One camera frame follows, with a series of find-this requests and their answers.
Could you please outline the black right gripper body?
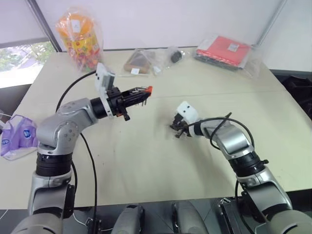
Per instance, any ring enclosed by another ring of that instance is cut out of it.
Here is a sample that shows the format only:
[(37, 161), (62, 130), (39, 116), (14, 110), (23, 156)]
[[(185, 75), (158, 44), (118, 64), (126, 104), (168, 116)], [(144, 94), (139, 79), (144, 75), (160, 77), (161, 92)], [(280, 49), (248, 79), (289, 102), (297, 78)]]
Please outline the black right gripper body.
[(187, 122), (185, 121), (184, 117), (177, 113), (174, 116), (174, 121), (171, 124), (172, 129), (185, 129), (187, 127)]

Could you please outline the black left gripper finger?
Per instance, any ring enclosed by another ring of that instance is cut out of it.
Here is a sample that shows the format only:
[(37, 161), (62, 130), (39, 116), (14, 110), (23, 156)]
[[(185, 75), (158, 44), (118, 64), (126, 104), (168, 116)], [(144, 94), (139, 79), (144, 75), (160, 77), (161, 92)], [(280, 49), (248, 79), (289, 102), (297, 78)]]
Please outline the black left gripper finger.
[(148, 92), (145, 88), (132, 88), (121, 93), (122, 98), (147, 98)]
[(148, 97), (149, 97), (148, 94), (135, 94), (126, 96), (123, 100), (123, 105), (125, 107), (130, 107), (140, 103), (144, 103)]

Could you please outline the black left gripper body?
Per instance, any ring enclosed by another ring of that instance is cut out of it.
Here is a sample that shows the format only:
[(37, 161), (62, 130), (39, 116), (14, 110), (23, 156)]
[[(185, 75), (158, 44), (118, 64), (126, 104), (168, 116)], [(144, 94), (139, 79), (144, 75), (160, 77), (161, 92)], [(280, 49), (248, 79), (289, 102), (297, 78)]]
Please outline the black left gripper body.
[(130, 106), (129, 95), (129, 91), (121, 92), (117, 87), (108, 91), (108, 103), (113, 116), (123, 116), (125, 121), (130, 120), (130, 116), (127, 112), (127, 108)]

